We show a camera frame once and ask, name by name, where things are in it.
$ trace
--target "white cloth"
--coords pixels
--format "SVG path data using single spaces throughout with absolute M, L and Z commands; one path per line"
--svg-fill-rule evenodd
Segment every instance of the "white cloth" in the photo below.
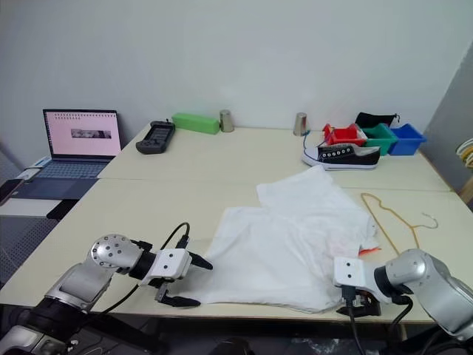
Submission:
M 173 293 L 202 303 L 250 302 L 318 312 L 336 305 L 333 257 L 377 246 L 375 224 L 320 166 L 257 186 L 262 208 L 227 209 L 206 259 Z

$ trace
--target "laptop screen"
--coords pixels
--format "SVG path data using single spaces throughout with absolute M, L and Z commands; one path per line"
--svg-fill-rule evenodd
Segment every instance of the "laptop screen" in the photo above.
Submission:
M 107 158 L 120 152 L 116 111 L 46 109 L 43 112 L 53 157 Z

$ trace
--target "blue bin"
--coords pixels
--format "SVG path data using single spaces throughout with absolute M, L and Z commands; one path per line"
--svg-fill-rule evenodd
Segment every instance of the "blue bin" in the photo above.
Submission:
M 398 141 L 389 149 L 391 155 L 414 155 L 421 143 L 427 139 L 410 124 L 399 128 L 391 128 Z

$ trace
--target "green box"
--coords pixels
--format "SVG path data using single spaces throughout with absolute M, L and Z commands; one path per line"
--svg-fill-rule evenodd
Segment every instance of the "green box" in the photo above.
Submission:
M 398 138 L 386 124 L 379 124 L 373 128 L 361 129 L 368 139 L 364 146 L 379 146 L 381 147 L 381 155 L 386 155 L 391 145 L 398 141 Z
M 215 135 L 220 131 L 220 123 L 216 118 L 192 115 L 189 113 L 175 113 L 172 121 L 176 128 L 188 129 L 189 131 L 209 133 Z

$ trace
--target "green bin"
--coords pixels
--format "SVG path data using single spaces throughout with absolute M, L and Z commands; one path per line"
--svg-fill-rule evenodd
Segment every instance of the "green bin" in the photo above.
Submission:
M 398 141 L 398 138 L 386 124 L 379 124 L 373 128 L 363 128 L 362 131 L 368 139 L 364 146 L 381 147 L 381 155 L 386 155 L 391 145 Z

